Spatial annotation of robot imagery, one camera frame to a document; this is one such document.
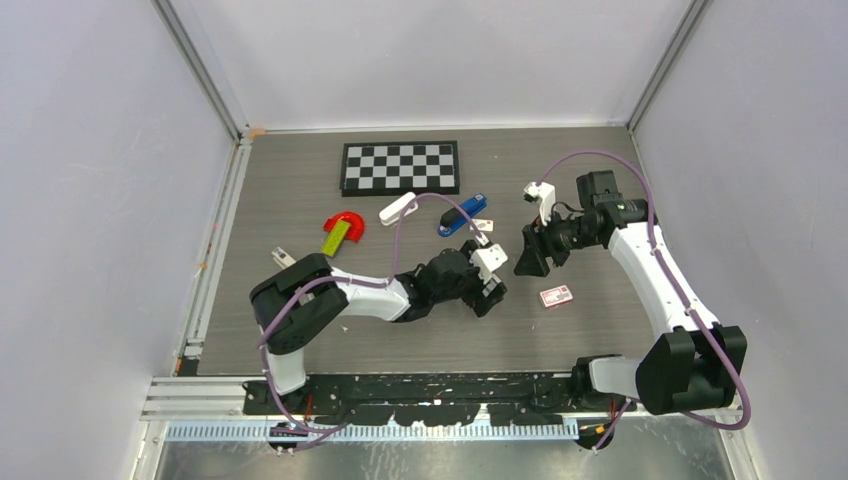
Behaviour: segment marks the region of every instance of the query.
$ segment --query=red curved object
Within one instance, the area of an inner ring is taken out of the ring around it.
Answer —
[[[362,238],[362,234],[365,233],[365,220],[363,220],[356,212],[337,213],[333,216],[333,218],[328,218],[327,221],[324,222],[324,231],[329,232],[332,230],[333,227],[336,226],[336,222],[339,220],[344,220],[350,224],[350,228],[345,234],[345,238],[359,243],[359,239]]]

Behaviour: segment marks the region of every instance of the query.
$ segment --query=white wall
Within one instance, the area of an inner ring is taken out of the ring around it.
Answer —
[[[0,477],[119,478],[231,144],[149,1],[0,16]]]
[[[624,123],[688,3],[178,2],[268,129]]]
[[[749,341],[765,478],[845,478],[848,5],[714,2],[639,127],[675,257]]]

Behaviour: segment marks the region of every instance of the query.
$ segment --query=blue object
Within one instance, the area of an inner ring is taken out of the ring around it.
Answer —
[[[486,196],[478,193],[459,204],[459,206],[468,213],[469,217],[474,218],[481,210],[486,208]],[[442,219],[439,221],[439,235],[449,237],[466,223],[468,221],[465,217],[457,209],[451,208],[442,215]]]

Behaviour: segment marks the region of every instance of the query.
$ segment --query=gray wooden tabletop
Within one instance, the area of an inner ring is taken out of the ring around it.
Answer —
[[[270,252],[280,246],[294,257],[320,251],[324,221],[352,210],[366,221],[356,244],[346,241],[330,263],[347,272],[385,276],[391,270],[394,228],[378,212],[394,197],[342,198],[339,171],[345,143],[457,140],[463,201],[482,192],[488,207],[478,218],[494,221],[489,237],[510,261],[498,274],[509,289],[487,316],[477,318],[461,301],[437,305],[430,316],[407,324],[375,318],[333,321],[306,347],[314,373],[521,371],[570,369],[580,356],[621,353],[643,356],[650,325],[620,266],[602,247],[575,252],[547,278],[515,277],[522,249],[521,228],[538,211],[522,190],[553,161],[579,149],[601,149],[634,164],[636,153],[624,128],[457,130],[391,133],[277,134],[255,139],[203,354],[201,374],[255,374],[258,327],[248,292],[279,271]],[[623,167],[599,156],[561,165],[551,177],[557,197],[577,205],[574,179],[591,170],[612,169],[628,198],[643,198]],[[444,248],[459,248],[467,229],[449,238],[436,233],[449,206],[422,202],[403,224],[401,271],[426,263]],[[539,292],[568,285],[574,301],[542,307]]]

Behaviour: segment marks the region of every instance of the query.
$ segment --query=checkered board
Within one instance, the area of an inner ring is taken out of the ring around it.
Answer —
[[[345,144],[341,189],[343,197],[458,194],[456,142]]]

